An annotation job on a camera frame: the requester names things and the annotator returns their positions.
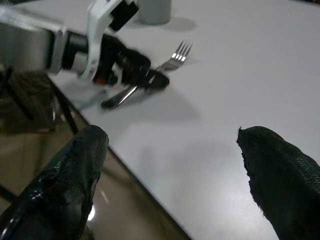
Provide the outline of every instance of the silver cylinder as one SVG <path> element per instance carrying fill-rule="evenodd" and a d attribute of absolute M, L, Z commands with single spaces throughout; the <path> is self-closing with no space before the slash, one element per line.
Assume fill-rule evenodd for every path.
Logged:
<path fill-rule="evenodd" d="M 54 19 L 0 5 L 0 64 L 16 71 L 61 70 L 68 33 Z"/>
<path fill-rule="evenodd" d="M 172 0 L 138 0 L 139 20 L 143 24 L 166 24 L 171 19 Z"/>

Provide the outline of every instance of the white robot bracket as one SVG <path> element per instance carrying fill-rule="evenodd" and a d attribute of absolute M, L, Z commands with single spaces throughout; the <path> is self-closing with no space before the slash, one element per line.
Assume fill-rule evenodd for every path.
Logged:
<path fill-rule="evenodd" d="M 128 5 L 133 0 L 96 0 L 88 9 L 87 18 L 87 38 L 88 38 L 88 58 L 87 65 L 80 79 L 92 81 L 100 60 L 101 43 L 106 28 L 113 22 L 112 11 L 123 1 Z"/>

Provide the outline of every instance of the metal fork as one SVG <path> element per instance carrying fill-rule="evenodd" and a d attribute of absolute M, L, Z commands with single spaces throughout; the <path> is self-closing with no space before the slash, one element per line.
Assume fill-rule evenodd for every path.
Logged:
<path fill-rule="evenodd" d="M 156 70 L 160 72 L 165 72 L 173 71 L 180 68 L 185 63 L 190 53 L 191 47 L 192 43 L 185 43 L 185 41 L 182 41 L 178 48 L 174 51 L 170 59 L 158 66 Z M 121 104 L 123 104 L 138 89 L 138 86 L 130 86 L 127 89 L 118 93 L 117 95 L 104 101 L 101 104 L 101 106 L 104 109 L 115 109 L 119 107 Z"/>

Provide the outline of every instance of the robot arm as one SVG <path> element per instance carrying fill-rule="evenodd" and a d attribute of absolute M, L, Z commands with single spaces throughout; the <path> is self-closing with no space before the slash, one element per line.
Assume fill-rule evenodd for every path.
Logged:
<path fill-rule="evenodd" d="M 88 49 L 80 49 L 73 63 L 81 79 L 91 81 L 95 77 L 105 29 L 119 30 L 137 10 L 134 2 L 127 0 L 97 0 L 90 6 L 84 36 Z M 74 39 L 58 20 L 5 5 L 0 6 L 0 32 L 0 63 L 18 71 L 60 72 L 66 46 Z"/>
<path fill-rule="evenodd" d="M 149 71 L 151 61 L 128 49 L 107 27 L 120 30 L 138 11 L 132 0 L 96 0 L 88 9 L 87 33 L 69 30 L 59 20 L 0 5 L 0 64 L 15 71 L 74 71 L 82 81 L 114 85 L 114 64 L 123 85 L 164 89 L 169 79 Z"/>

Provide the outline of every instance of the gray cup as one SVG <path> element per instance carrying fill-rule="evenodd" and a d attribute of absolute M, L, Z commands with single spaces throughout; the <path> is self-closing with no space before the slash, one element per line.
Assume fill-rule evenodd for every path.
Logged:
<path fill-rule="evenodd" d="M 138 0 L 139 20 L 143 24 L 166 24 L 171 19 L 172 0 Z"/>

